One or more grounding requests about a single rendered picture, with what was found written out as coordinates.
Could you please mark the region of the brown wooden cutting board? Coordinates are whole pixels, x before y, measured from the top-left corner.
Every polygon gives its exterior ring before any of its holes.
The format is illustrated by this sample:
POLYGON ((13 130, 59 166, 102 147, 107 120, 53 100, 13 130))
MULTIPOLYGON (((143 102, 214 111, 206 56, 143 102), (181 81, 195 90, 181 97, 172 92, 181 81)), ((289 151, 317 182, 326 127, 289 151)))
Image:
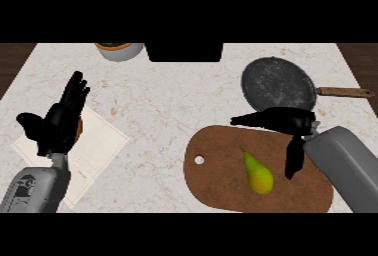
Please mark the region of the brown wooden cutting board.
POLYGON ((202 128, 187 143, 183 172, 192 195, 206 206, 237 212, 325 212, 333 198, 332 184, 310 160, 285 176, 285 134, 227 126, 202 128), (243 155, 273 173, 273 190, 252 192, 243 155))

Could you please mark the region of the black box appliance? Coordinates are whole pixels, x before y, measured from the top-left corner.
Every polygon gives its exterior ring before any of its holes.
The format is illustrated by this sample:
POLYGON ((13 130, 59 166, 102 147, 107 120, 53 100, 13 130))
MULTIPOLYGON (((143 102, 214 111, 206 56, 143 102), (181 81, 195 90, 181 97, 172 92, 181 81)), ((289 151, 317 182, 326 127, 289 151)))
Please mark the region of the black box appliance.
POLYGON ((161 42, 144 44, 152 62, 218 62, 221 59, 221 43, 161 42))

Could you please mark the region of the grey plant pot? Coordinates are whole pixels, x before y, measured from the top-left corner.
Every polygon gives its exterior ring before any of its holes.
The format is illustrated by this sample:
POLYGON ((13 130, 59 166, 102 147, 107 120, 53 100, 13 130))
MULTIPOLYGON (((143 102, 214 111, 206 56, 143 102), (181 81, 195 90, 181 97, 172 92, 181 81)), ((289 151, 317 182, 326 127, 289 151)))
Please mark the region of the grey plant pot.
POLYGON ((103 58, 113 62, 122 62, 133 59, 141 49, 141 43, 122 43, 122 44, 112 44, 110 46, 96 43, 97 50, 103 56, 103 58))

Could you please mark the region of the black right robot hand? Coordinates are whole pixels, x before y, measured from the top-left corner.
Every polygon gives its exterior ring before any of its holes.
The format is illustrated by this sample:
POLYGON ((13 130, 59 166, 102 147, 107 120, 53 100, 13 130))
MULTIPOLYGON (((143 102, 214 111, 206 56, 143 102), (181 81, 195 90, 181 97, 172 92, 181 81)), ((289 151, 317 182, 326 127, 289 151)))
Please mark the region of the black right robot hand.
POLYGON ((271 107, 265 110, 230 118, 231 125, 261 127, 292 139, 286 146, 285 177, 292 179, 294 174, 302 169, 304 164, 304 136, 313 134, 314 113, 308 110, 291 107, 271 107))

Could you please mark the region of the dark grey frying pan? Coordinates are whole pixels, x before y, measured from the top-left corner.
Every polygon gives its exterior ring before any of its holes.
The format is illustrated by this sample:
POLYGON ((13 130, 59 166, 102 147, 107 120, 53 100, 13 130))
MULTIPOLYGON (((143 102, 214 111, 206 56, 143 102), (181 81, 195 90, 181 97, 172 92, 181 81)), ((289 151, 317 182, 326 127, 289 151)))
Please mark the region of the dark grey frying pan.
POLYGON ((301 67, 277 57, 258 58, 246 65, 240 87, 246 102, 257 111, 271 107, 292 107, 311 111, 319 96, 375 96, 369 89, 316 87, 301 67))

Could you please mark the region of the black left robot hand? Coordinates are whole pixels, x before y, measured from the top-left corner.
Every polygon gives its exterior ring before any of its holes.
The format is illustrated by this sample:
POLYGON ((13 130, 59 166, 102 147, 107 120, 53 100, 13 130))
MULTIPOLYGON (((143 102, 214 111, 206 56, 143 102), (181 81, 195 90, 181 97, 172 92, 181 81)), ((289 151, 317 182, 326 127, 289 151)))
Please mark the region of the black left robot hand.
POLYGON ((65 86, 62 97, 44 117, 23 112, 16 116, 28 139, 37 142, 37 155, 66 154, 72 149, 76 128, 90 87, 82 73, 75 71, 65 86))

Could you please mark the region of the green yellow pear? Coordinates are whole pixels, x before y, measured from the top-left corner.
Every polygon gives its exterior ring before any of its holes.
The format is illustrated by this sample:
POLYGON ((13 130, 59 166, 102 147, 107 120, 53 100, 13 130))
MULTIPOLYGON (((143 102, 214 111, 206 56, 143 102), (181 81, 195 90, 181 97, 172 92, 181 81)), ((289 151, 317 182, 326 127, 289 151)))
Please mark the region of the green yellow pear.
POLYGON ((267 194, 274 183, 271 171, 248 152, 243 153, 243 161, 249 188, 257 194, 267 194))

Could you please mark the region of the brown round object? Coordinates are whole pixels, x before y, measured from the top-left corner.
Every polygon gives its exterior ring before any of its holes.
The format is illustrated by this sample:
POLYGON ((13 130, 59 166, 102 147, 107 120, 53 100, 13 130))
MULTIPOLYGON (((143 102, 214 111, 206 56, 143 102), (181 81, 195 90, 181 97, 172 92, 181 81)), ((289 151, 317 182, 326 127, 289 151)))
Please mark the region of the brown round object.
POLYGON ((76 126, 76 134, 75 134, 75 140, 73 140, 73 145, 78 142, 79 136, 82 133, 82 118, 78 118, 78 126, 76 126))

